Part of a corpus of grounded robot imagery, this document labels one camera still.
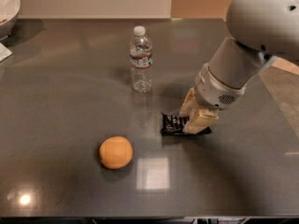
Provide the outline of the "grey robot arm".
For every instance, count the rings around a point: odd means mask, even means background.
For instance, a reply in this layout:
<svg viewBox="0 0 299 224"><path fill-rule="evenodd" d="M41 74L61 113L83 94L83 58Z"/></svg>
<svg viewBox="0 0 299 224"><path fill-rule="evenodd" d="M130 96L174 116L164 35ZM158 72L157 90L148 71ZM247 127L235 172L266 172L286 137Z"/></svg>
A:
<svg viewBox="0 0 299 224"><path fill-rule="evenodd" d="M179 110L188 120L185 133L215 123L277 58L299 62L299 0L233 0L226 26L231 35L203 65Z"/></svg>

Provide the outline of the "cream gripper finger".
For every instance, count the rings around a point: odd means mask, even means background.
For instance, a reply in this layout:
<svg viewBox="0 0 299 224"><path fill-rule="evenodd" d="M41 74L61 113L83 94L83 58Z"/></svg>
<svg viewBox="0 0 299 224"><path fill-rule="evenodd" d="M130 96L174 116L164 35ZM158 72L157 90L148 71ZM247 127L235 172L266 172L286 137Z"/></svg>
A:
<svg viewBox="0 0 299 224"><path fill-rule="evenodd" d="M179 115L181 117L188 117L196 106L197 101L194 94L194 88L190 88L179 110Z"/></svg>
<svg viewBox="0 0 299 224"><path fill-rule="evenodd" d="M197 134L219 119L219 110L203 107L193 108L183 132Z"/></svg>

